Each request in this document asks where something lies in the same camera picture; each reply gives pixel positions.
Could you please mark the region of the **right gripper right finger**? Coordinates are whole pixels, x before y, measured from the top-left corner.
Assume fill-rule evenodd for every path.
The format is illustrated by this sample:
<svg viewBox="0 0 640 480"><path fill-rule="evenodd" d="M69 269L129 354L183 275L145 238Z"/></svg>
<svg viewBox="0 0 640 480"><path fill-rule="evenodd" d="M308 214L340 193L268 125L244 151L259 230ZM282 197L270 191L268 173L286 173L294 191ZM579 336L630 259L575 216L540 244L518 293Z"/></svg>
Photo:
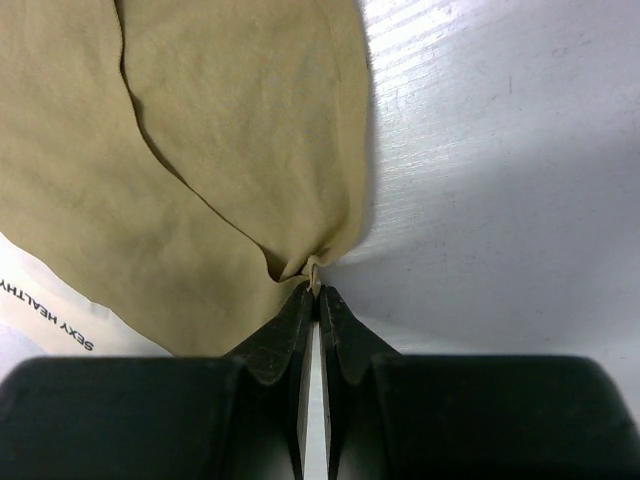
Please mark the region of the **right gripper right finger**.
<svg viewBox="0 0 640 480"><path fill-rule="evenodd" d="M331 479L397 479L402 355L366 327L334 287L318 297Z"/></svg>

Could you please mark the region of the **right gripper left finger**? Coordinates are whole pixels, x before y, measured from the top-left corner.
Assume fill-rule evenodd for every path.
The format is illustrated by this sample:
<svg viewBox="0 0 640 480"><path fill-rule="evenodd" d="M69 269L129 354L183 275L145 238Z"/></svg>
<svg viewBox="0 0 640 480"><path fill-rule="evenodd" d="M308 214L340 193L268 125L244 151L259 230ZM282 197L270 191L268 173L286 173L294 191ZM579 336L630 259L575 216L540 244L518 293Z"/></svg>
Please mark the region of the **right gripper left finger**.
<svg viewBox="0 0 640 480"><path fill-rule="evenodd" d="M224 479L304 477L313 294L298 286L278 314L226 357L240 360Z"/></svg>

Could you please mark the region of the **tan brown underwear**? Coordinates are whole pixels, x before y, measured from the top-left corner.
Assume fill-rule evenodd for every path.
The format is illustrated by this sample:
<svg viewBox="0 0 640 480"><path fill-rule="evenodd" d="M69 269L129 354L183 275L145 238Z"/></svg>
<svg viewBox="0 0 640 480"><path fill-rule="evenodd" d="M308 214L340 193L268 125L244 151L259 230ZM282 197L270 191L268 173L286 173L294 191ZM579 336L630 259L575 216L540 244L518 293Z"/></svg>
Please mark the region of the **tan brown underwear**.
<svg viewBox="0 0 640 480"><path fill-rule="evenodd" d="M46 350L218 356L365 222L353 1L5 1L1 231L94 309L4 277Z"/></svg>

